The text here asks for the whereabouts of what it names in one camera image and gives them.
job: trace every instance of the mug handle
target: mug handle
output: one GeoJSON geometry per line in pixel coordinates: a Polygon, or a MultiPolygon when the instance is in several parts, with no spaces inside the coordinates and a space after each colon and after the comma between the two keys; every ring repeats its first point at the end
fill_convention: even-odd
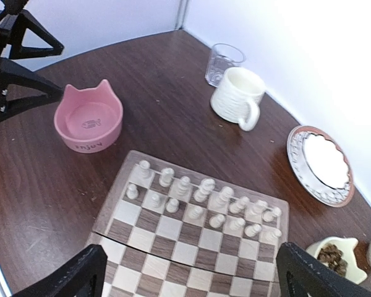
{"type": "Polygon", "coordinates": [[[250,108],[249,118],[246,120],[239,118],[238,123],[239,123],[239,127],[241,127],[243,131],[250,131],[257,124],[257,121],[260,117],[260,108],[258,107],[257,103],[254,102],[254,100],[251,98],[248,98],[246,100],[246,103],[250,108]]]}

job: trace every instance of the wooden chessboard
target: wooden chessboard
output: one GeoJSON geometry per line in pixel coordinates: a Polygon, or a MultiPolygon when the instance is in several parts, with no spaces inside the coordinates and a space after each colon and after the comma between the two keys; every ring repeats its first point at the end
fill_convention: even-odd
{"type": "Polygon", "coordinates": [[[93,227],[95,233],[104,237],[92,233],[90,238],[90,242],[102,244],[109,257],[106,291],[122,292],[111,293],[113,296],[279,296],[275,257],[288,238],[288,203],[217,179],[209,198],[199,203],[194,199],[194,192],[205,178],[210,177],[140,152],[128,154],[93,227]],[[151,164],[147,178],[142,177],[139,167],[142,160],[151,164]],[[170,187],[162,187],[158,182],[160,173],[168,167],[175,172],[174,180],[170,187]],[[176,187],[183,176],[188,176],[192,185],[185,195],[178,196],[176,187]],[[130,183],[139,191],[134,200],[126,196],[130,183]],[[217,205],[215,199],[224,186],[234,189],[234,197],[226,205],[217,205]],[[151,204],[153,194],[158,194],[163,202],[159,207],[151,204]],[[229,205],[243,196],[248,197],[250,203],[264,200],[268,211],[279,207],[282,214],[267,223],[261,215],[251,215],[247,209],[231,213],[229,205]],[[165,208],[170,198],[179,200],[179,210],[175,213],[165,208]],[[194,205],[203,208],[203,215],[191,220],[188,213],[194,205]],[[214,229],[209,219],[218,213],[222,213],[226,221],[214,229]],[[261,224],[262,231],[250,238],[244,228],[230,229],[229,224],[239,217],[246,220],[245,227],[261,224]],[[267,239],[265,235],[275,228],[281,230],[282,236],[267,239]],[[155,271],[156,274],[146,273],[154,261],[165,265],[161,263],[163,268],[160,268],[157,264],[157,271],[161,271],[155,271]],[[188,271],[187,281],[183,273],[169,273],[167,266],[188,271]],[[197,279],[205,281],[199,284],[197,279]],[[153,293],[145,291],[147,283],[154,288],[150,289],[153,293]]]}

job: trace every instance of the glass cup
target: glass cup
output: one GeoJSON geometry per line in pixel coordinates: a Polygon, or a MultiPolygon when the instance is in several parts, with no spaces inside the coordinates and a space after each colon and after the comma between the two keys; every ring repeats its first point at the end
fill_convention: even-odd
{"type": "Polygon", "coordinates": [[[226,45],[225,43],[213,45],[205,75],[207,82],[217,87],[227,68],[238,67],[245,60],[245,55],[232,45],[226,45]]]}

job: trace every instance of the pink cat bowl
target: pink cat bowl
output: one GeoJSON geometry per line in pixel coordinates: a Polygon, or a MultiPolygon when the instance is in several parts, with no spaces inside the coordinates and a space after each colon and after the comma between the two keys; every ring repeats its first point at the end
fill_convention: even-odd
{"type": "Polygon", "coordinates": [[[96,88],[67,85],[55,116],[64,143],[80,153],[96,153],[112,145],[121,133],[122,103],[103,79],[96,88]]]}

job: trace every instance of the white wall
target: white wall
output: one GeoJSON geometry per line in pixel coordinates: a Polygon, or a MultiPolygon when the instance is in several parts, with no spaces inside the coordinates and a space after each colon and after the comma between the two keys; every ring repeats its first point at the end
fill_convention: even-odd
{"type": "Polygon", "coordinates": [[[185,29],[243,50],[275,100],[336,139],[371,205],[371,0],[190,0],[185,29]]]}
{"type": "MultiPolygon", "coordinates": [[[[17,60],[31,70],[120,41],[174,30],[180,0],[29,0],[26,9],[61,43],[61,56],[17,60]]],[[[45,46],[27,34],[25,46],[45,46]]]]}

